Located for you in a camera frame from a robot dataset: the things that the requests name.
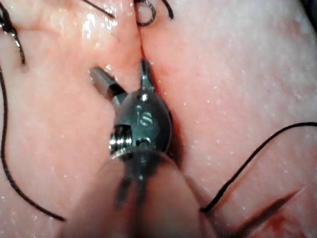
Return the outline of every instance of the wet tissue surface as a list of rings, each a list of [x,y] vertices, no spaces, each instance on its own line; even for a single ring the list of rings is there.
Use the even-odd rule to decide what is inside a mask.
[[[100,65],[135,90],[141,45],[172,111],[178,165],[202,207],[270,135],[317,120],[316,37],[297,1],[94,2],[115,18],[70,0],[1,3],[26,58],[23,66],[2,21],[6,161],[27,197],[63,217],[108,157],[114,111],[87,71]],[[138,26],[152,6],[155,19]],[[316,142],[316,130],[302,127],[265,147],[207,214],[218,234],[316,236]],[[63,224],[23,201],[1,173],[0,236],[55,237]]]

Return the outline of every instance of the black suture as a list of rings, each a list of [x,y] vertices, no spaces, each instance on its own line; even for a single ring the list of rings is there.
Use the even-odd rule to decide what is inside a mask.
[[[21,53],[21,61],[22,61],[22,64],[25,65],[25,57],[24,57],[24,53],[23,53],[23,48],[22,48],[22,45],[20,44],[20,42],[18,40],[17,32],[14,29],[14,27],[12,26],[12,23],[10,21],[9,13],[3,7],[1,2],[0,2],[0,8],[2,10],[2,15],[3,15],[3,18],[0,16],[0,24],[2,26],[2,29],[5,32],[10,32],[12,34],[13,33],[15,34],[14,38],[19,43],[19,49],[20,49],[20,53]],[[1,66],[0,66],[0,85],[1,85],[1,91],[2,91],[2,97],[3,97],[3,128],[2,128],[2,136],[1,136],[0,157],[1,157],[1,163],[2,163],[2,167],[3,167],[3,170],[4,170],[5,176],[6,176],[7,180],[8,180],[8,182],[10,183],[11,187],[27,203],[29,203],[31,206],[33,206],[34,208],[38,209],[39,211],[45,213],[46,215],[64,222],[64,221],[66,221],[66,219],[64,217],[62,217],[60,215],[57,215],[57,214],[55,214],[55,213],[53,213],[53,212],[41,207],[36,202],[31,200],[24,192],[22,192],[22,190],[16,184],[16,182],[14,181],[14,179],[13,179],[11,173],[10,173],[9,167],[8,167],[6,159],[5,159],[5,143],[6,143],[6,134],[7,134],[7,126],[8,126],[8,111],[9,110],[8,110],[8,99],[7,99],[6,87],[5,87],[5,82],[4,82],[4,77],[3,77],[3,74],[2,74]]]
[[[3,97],[3,128],[2,128],[2,138],[1,138],[1,162],[3,166],[3,170],[5,173],[6,178],[8,179],[11,187],[30,205],[38,209],[39,211],[49,215],[50,217],[53,217],[60,221],[66,221],[65,218],[63,218],[60,215],[57,215],[53,212],[50,212],[49,210],[41,207],[36,202],[31,200],[22,190],[18,187],[16,182],[14,181],[13,177],[11,176],[10,170],[8,168],[8,165],[5,160],[5,142],[6,142],[6,133],[7,133],[7,125],[8,125],[8,100],[7,100],[7,94],[6,94],[6,88],[4,83],[4,78],[0,66],[0,84],[1,84],[1,90],[2,90],[2,97]]]
[[[224,192],[227,190],[227,188],[236,180],[236,178],[241,174],[241,172],[246,168],[246,166],[251,162],[251,160],[275,137],[277,137],[279,134],[283,133],[286,130],[295,128],[295,127],[302,127],[302,126],[314,126],[317,127],[317,122],[301,122],[296,123],[293,125],[289,125],[287,127],[284,127],[283,129],[279,130],[278,132],[274,133],[272,136],[270,136],[265,142],[262,143],[253,153],[252,155],[246,160],[246,162],[238,169],[238,171],[232,176],[230,180],[228,180],[225,185],[219,190],[217,195],[214,197],[214,199],[205,207],[201,208],[201,212],[208,212],[210,209],[214,207],[215,204],[219,202],[221,197],[223,196]]]
[[[156,13],[156,10],[155,10],[153,4],[152,4],[150,1],[148,1],[148,0],[134,0],[134,3],[140,3],[140,2],[145,3],[146,5],[148,5],[148,7],[149,7],[149,8],[151,9],[151,11],[152,11],[152,17],[151,17],[151,19],[150,19],[148,22],[142,23],[142,22],[138,22],[138,21],[137,21],[137,25],[138,25],[138,26],[148,26],[148,25],[151,25],[151,24],[154,22],[154,20],[155,20],[155,17],[156,17],[156,14],[157,14],[157,13]],[[166,8],[167,8],[168,17],[169,17],[170,19],[174,19],[174,12],[173,12],[171,6],[169,5],[169,3],[167,2],[167,0],[162,0],[162,2],[164,3],[164,5],[165,5]]]
[[[98,11],[101,11],[102,13],[106,14],[108,17],[115,18],[112,13],[105,11],[104,9],[102,9],[101,7],[93,4],[92,2],[90,2],[88,0],[82,0],[82,1],[87,3],[89,6],[92,6],[93,8],[97,9]]]
[[[155,10],[153,4],[150,3],[148,0],[134,0],[134,3],[140,3],[140,2],[145,3],[146,5],[148,5],[148,7],[149,7],[149,8],[151,9],[151,11],[152,11],[152,17],[151,17],[150,20],[147,21],[147,22],[143,22],[143,23],[142,23],[142,22],[138,22],[138,21],[137,21],[137,24],[138,24],[138,26],[148,26],[148,25],[151,25],[151,24],[154,22],[154,20],[155,20],[155,17],[156,17],[156,15],[157,15],[157,11]]]
[[[173,10],[172,10],[172,8],[170,7],[170,5],[168,4],[168,2],[167,2],[166,0],[162,0],[162,2],[164,3],[164,5],[165,5],[166,8],[167,8],[169,18],[170,18],[170,19],[174,19]]]
[[[2,10],[2,16],[0,15],[0,26],[5,33],[11,34],[11,36],[14,38],[15,44],[20,51],[22,64],[25,64],[24,51],[18,37],[18,32],[12,25],[9,12],[4,8],[1,2],[0,2],[0,9]]]

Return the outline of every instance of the engraved marking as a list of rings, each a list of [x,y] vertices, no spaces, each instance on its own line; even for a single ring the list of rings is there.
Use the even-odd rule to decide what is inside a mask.
[[[151,113],[145,111],[143,112],[142,107],[140,105],[137,106],[137,125],[142,125],[142,126],[150,126],[153,125],[153,116]]]

